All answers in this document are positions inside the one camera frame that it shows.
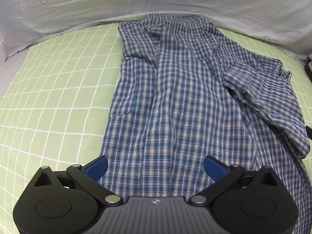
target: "blue plaid shirt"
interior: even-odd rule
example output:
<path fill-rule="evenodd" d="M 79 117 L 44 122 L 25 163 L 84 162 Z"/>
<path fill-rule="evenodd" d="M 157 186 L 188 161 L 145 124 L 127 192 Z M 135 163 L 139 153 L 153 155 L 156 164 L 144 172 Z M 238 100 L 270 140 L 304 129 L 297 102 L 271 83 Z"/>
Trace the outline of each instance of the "blue plaid shirt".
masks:
<path fill-rule="evenodd" d="M 279 60 L 249 52 L 199 17 L 149 14 L 122 22 L 121 79 L 101 154 L 100 184 L 127 196 L 185 196 L 212 184 L 212 155 L 248 170 L 270 165 L 312 222 L 304 121 Z"/>

